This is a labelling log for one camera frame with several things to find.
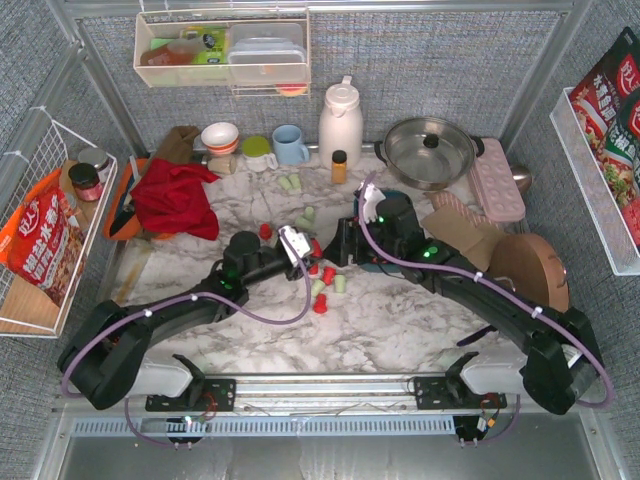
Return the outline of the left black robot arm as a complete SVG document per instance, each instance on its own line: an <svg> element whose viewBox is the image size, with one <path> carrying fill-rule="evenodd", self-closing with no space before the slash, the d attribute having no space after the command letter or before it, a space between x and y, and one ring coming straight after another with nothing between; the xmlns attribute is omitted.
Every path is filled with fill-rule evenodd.
<svg viewBox="0 0 640 480"><path fill-rule="evenodd" d="M181 354L154 360L148 350L181 332L243 312L254 284L277 275L308 280L313 251L309 236L291 226L279 229L273 246L241 231L191 289L143 305L99 303L58 359L63 394L84 398L97 410L133 396L155 397L178 410L197 407L205 400L202 371Z"/></svg>

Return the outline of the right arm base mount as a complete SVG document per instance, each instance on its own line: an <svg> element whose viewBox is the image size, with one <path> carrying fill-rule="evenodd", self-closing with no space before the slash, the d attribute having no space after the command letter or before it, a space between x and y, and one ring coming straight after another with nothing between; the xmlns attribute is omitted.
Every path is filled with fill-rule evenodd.
<svg viewBox="0 0 640 480"><path fill-rule="evenodd" d="M446 376L416 376L409 381L409 391L414 395L419 410L476 410L481 407L483 400L488 400L485 406L507 406L503 394L473 393L458 377Z"/></svg>

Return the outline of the brown cardboard sheet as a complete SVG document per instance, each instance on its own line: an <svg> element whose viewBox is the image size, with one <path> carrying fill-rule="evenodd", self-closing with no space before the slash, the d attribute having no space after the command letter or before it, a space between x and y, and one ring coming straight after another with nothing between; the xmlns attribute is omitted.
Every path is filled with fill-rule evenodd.
<svg viewBox="0 0 640 480"><path fill-rule="evenodd" d="M432 237L458 250L483 272L489 269L495 247L507 236L504 231L486 222L474 226L449 206L424 217L421 225Z"/></svg>

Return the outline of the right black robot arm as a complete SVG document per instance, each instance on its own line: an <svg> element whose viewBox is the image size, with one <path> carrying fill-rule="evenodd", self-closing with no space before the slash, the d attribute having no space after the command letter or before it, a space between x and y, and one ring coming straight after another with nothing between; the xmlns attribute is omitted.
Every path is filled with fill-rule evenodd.
<svg viewBox="0 0 640 480"><path fill-rule="evenodd" d="M570 308L541 307L475 269L454 247L425 235L409 197L397 192L376 206L373 221L339 219L325 259L343 267L394 266L409 282L448 298L486 321L515 347L493 360L479 353L459 373L476 394L525 394L546 411L562 415L602 381L608 406L613 387L589 318Z"/></svg>

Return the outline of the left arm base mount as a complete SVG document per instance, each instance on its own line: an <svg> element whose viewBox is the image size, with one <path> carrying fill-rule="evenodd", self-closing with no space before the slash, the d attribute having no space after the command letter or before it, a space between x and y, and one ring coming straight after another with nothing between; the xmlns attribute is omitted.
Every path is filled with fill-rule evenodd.
<svg viewBox="0 0 640 480"><path fill-rule="evenodd" d="M237 382L232 378L206 377L200 386L189 386L179 397L148 396L147 412L232 412Z"/></svg>

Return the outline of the teal storage basket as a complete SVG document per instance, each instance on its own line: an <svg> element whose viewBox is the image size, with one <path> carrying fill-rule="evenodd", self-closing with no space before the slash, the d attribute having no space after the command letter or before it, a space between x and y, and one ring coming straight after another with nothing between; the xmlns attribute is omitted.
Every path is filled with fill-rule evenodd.
<svg viewBox="0 0 640 480"><path fill-rule="evenodd" d="M386 199L377 205L378 218L371 223L365 223L369 236L380 250L384 250L389 257L407 260L423 239L422 228L418 224L414 205L410 197L398 190L380 189ZM356 216L362 229L360 217ZM400 267L380 256L370 245L373 263L361 265L366 271L398 276Z"/></svg>

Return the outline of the red cloth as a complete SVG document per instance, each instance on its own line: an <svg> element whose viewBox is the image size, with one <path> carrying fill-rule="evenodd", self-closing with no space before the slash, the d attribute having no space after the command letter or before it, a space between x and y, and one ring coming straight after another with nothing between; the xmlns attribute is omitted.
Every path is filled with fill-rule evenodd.
<svg viewBox="0 0 640 480"><path fill-rule="evenodd" d="M200 164L174 164L153 158L131 191L141 226L152 233L186 233L216 240L219 223L204 190L220 177Z"/></svg>

